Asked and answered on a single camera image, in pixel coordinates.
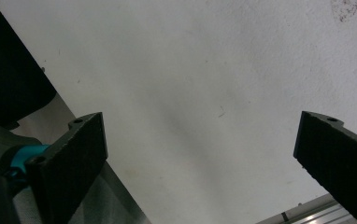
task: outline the teal plastic part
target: teal plastic part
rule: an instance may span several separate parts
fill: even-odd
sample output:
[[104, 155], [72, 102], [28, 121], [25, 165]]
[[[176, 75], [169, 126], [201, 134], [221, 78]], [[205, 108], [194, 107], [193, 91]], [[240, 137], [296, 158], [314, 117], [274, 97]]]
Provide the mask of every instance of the teal plastic part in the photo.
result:
[[19, 167], [26, 174], [24, 162], [38, 154], [44, 152], [50, 145], [25, 146], [19, 149], [10, 163], [10, 167]]

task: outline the hole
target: hole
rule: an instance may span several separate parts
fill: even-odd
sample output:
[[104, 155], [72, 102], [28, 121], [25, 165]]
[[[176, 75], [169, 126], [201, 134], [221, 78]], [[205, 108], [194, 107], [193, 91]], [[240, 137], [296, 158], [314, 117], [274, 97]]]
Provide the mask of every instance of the hole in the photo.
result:
[[40, 164], [45, 160], [45, 157], [35, 157], [30, 160], [32, 164]]
[[327, 120], [330, 120], [330, 121], [332, 121], [332, 122], [337, 122], [337, 121], [338, 121], [337, 119], [333, 119], [333, 118], [329, 118], [329, 119], [327, 119]]

